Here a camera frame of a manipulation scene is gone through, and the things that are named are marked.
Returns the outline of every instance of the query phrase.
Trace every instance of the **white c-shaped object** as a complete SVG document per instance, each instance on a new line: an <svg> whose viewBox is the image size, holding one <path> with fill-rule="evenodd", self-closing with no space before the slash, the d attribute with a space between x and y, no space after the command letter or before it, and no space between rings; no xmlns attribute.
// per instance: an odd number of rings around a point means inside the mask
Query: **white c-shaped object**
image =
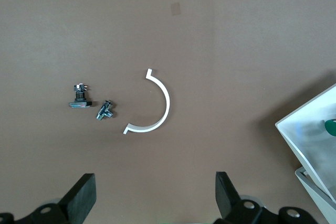
<svg viewBox="0 0 336 224"><path fill-rule="evenodd" d="M162 92L164 94L164 97L166 98L166 111L164 112L163 117L160 120L158 120L158 122L156 122L152 125L149 125L149 126L141 127L141 126L136 126L136 125L133 125L133 124L129 123L127 125L126 129L124 130L124 134L126 134L127 131L148 132L148 131L155 130L157 127L159 127L164 122L164 120L166 120L166 118L168 116L168 112L169 112L169 108L170 108L170 98L169 98L168 91L167 91L166 87L163 85L163 83L161 81L159 81L157 78L151 76L151 74L152 74L152 69L149 68L148 71L147 71L147 74L146 74L146 79L149 79L149 80L155 82L160 87L160 89L162 90Z"/></svg>

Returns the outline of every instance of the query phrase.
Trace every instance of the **green object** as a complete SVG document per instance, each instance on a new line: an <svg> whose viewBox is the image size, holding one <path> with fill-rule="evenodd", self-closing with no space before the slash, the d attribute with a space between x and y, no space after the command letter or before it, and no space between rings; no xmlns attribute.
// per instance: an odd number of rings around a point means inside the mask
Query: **green object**
<svg viewBox="0 0 336 224"><path fill-rule="evenodd" d="M336 119L327 120L324 123L324 127L330 135L336 136Z"/></svg>

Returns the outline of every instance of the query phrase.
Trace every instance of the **round hole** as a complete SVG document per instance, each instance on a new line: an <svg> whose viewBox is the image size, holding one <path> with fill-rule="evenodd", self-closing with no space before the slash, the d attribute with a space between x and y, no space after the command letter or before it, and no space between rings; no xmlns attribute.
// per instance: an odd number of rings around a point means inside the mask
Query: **round hole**
<svg viewBox="0 0 336 224"><path fill-rule="evenodd" d="M246 201L244 202L244 207L248 208L248 209L254 209L254 204L251 201Z"/></svg>
<svg viewBox="0 0 336 224"><path fill-rule="evenodd" d="M41 210L41 214L46 214L48 212L50 212L51 208L50 207L45 207Z"/></svg>
<svg viewBox="0 0 336 224"><path fill-rule="evenodd" d="M300 217L300 214L295 211L294 209L288 209L287 210L287 214L293 218L299 218Z"/></svg>

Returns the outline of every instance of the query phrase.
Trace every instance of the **small metal fitting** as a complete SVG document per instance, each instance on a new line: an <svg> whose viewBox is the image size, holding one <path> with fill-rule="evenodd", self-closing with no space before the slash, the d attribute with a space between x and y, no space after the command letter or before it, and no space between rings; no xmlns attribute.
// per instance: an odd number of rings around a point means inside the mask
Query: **small metal fitting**
<svg viewBox="0 0 336 224"><path fill-rule="evenodd" d="M89 102L85 98L85 91L87 91L87 85L84 85L83 83L74 85L74 89L76 92L76 98L74 102L69 102L69 106L72 108L87 108L92 105L92 102Z"/></svg>
<svg viewBox="0 0 336 224"><path fill-rule="evenodd" d="M113 112L109 111L109 108L112 106L112 102L105 101L103 106L101 107L100 111L98 112L97 119L102 120L104 116L111 118L113 116Z"/></svg>

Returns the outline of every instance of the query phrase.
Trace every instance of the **white curved plastic part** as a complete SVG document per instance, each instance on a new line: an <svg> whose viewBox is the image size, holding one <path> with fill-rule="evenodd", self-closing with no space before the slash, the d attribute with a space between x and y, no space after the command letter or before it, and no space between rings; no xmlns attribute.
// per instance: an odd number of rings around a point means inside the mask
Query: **white curved plastic part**
<svg viewBox="0 0 336 224"><path fill-rule="evenodd" d="M170 98L169 98L169 94L168 91L166 89L166 87L163 85L163 83L161 81L159 81L157 78L151 76L152 74L152 69L148 69L147 74L146 74L146 79L151 80L153 82L155 82L160 89L162 90L164 97L166 98L166 111L163 114L163 117L158 120L158 122L149 125L149 126L136 126L133 125L131 123L129 123L126 127L126 129L124 130L124 134L127 133L127 131L133 131L133 132L148 132L148 131L152 131L155 130L157 127L159 127L161 124L163 124L164 120L166 120L167 116L168 116L168 112L169 112L169 108L170 108Z"/></svg>

